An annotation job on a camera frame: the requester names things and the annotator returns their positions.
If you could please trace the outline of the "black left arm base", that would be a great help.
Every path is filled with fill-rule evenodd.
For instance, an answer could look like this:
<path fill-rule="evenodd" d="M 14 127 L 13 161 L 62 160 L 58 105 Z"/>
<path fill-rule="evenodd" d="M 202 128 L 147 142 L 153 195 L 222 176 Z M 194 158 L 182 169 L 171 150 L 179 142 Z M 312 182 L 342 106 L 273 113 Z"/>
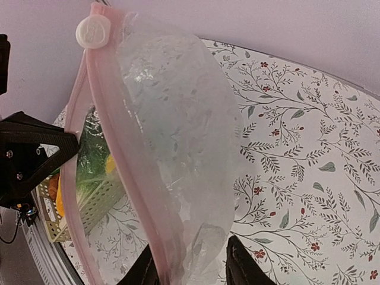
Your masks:
<path fill-rule="evenodd" d="M 15 207 L 12 207 L 12 209 L 18 213 L 17 220 L 15 223 L 14 234 L 10 240 L 6 240 L 3 237 L 1 237 L 1 242 L 7 245 L 10 245 L 15 241 L 21 224 L 25 223 L 27 227 L 31 227 L 32 225 L 34 225 L 35 219 L 38 214 L 37 207 L 30 206 L 29 204 L 17 204 Z"/>

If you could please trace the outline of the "clear pink zip top bag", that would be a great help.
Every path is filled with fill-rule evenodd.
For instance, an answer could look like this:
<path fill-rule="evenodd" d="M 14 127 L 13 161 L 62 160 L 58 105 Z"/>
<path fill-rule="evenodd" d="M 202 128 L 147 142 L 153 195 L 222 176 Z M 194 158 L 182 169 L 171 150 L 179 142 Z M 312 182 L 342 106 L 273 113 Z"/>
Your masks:
<path fill-rule="evenodd" d="M 215 284 L 235 216 L 243 119 L 214 56 L 193 34 L 93 3 L 65 130 L 95 108 L 161 284 Z"/>

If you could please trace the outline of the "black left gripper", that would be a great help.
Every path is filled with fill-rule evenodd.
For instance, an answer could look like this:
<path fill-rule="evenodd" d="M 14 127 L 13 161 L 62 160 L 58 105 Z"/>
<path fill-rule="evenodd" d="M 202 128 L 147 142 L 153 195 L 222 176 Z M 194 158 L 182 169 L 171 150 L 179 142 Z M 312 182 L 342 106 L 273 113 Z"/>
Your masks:
<path fill-rule="evenodd" d="M 0 91 L 7 92 L 11 45 L 0 36 Z M 1 206 L 25 203 L 30 192 L 79 151 L 74 134 L 24 112 L 1 120 Z"/>

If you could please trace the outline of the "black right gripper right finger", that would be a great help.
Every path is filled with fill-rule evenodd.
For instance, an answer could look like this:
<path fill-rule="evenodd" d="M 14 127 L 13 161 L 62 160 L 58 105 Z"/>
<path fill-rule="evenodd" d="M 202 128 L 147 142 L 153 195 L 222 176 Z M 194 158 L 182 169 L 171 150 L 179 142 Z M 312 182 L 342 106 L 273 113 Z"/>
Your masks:
<path fill-rule="evenodd" d="M 226 284 L 275 285 L 275 282 L 260 269 L 237 236 L 229 237 L 226 254 Z"/>

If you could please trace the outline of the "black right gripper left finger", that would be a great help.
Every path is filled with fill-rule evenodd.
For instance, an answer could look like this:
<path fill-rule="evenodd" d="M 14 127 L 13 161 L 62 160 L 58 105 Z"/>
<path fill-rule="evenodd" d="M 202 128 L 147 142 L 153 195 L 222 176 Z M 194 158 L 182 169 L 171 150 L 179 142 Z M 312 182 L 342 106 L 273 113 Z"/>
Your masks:
<path fill-rule="evenodd" d="M 118 285 L 159 285 L 160 280 L 149 246 L 146 246 Z"/>

